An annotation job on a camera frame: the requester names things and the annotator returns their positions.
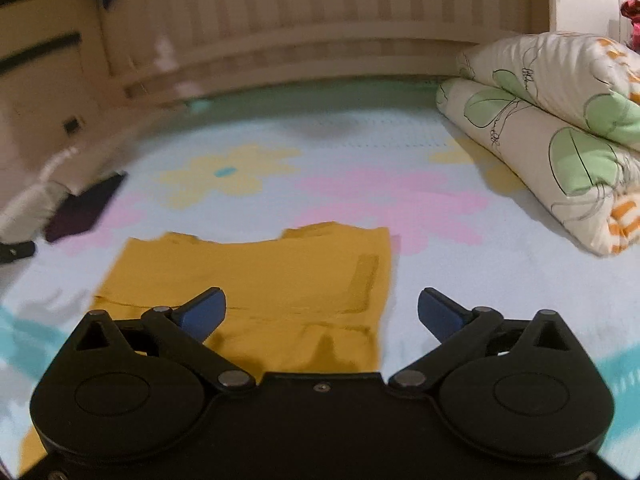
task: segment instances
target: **pink object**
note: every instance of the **pink object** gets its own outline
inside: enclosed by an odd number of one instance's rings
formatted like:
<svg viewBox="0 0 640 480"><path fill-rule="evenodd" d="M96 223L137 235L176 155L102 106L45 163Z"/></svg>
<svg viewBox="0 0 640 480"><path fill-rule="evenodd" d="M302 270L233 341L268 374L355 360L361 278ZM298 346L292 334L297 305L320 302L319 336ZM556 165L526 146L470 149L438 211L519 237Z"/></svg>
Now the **pink object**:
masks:
<svg viewBox="0 0 640 480"><path fill-rule="evenodd" d="M631 20L634 31L631 36L629 48L640 52L640 0L627 0L620 7L620 14Z"/></svg>
<svg viewBox="0 0 640 480"><path fill-rule="evenodd" d="M142 196L117 197L105 210L93 231L60 240L55 246L67 256L77 256L89 248L108 248L114 241L114 230L135 225L145 218L145 212L134 208Z"/></svg>
<svg viewBox="0 0 640 480"><path fill-rule="evenodd" d="M299 183L302 189L337 201L310 208L296 224L372 222L372 226L388 227L399 238L403 254L420 253L431 236L467 245L482 243L481 235L458 217L483 210L488 199L469 192L447 192L443 190L446 183L446 176L434 171L393 174L368 168L306 178Z"/></svg>

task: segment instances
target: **striped headboard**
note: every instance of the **striped headboard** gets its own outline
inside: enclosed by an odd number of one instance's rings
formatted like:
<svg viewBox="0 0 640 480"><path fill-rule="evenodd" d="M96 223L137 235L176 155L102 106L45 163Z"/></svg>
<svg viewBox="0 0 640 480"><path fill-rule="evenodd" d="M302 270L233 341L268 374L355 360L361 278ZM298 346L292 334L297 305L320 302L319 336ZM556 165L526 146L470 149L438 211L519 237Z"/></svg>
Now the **striped headboard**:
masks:
<svg viewBox="0 0 640 480"><path fill-rule="evenodd" d="M355 75L450 75L466 46L527 32L528 0L116 0L110 86L164 104Z"/></svg>

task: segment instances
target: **bed sheet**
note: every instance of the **bed sheet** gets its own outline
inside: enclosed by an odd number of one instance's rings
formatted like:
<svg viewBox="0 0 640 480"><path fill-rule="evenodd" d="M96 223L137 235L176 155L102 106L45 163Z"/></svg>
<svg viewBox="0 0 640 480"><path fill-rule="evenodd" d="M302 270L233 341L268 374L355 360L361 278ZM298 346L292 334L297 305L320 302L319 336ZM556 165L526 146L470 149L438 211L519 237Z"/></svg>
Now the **bed sheet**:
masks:
<svg viewBox="0 0 640 480"><path fill-rule="evenodd" d="M292 85L190 104L118 162L129 172L93 232L0 268L0 456L18 471L28 399L129 237L276 238L319 221L388 226L394 286L382 323L388 377L437 341L420 291L506 317L560 311L616 399L602 449L640 472L640 251L579 249L493 155L441 116L436 85L358 80Z"/></svg>

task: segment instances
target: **screw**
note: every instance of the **screw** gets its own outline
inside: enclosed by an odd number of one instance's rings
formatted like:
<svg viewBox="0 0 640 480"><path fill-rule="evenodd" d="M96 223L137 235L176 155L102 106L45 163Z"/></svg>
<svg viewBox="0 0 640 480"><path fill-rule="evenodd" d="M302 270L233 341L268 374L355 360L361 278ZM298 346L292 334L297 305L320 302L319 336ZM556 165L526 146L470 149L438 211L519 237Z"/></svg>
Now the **screw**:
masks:
<svg viewBox="0 0 640 480"><path fill-rule="evenodd" d="M227 370L218 376L218 381L225 388L243 388L251 382L251 375L242 370Z"/></svg>
<svg viewBox="0 0 640 480"><path fill-rule="evenodd" d="M318 392L319 394L325 394L331 391L331 385L329 383L318 383L316 384L316 386L314 386L314 391Z"/></svg>
<svg viewBox="0 0 640 480"><path fill-rule="evenodd" d="M424 384L427 378L418 370L402 370L394 375L394 380L403 388L416 388Z"/></svg>

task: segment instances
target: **mustard yellow garment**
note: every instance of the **mustard yellow garment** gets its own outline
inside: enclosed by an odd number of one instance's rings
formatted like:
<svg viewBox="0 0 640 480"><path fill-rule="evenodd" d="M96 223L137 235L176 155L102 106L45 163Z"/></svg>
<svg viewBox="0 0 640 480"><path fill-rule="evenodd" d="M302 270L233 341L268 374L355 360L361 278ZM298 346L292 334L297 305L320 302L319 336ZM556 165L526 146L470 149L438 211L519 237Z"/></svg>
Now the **mustard yellow garment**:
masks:
<svg viewBox="0 0 640 480"><path fill-rule="evenodd" d="M139 318L218 286L226 318L205 344L258 380L270 370L370 372L378 370L390 268L385 228L325 223L248 244L169 233L129 240L91 308ZM22 443L22 473L43 455L32 428Z"/></svg>

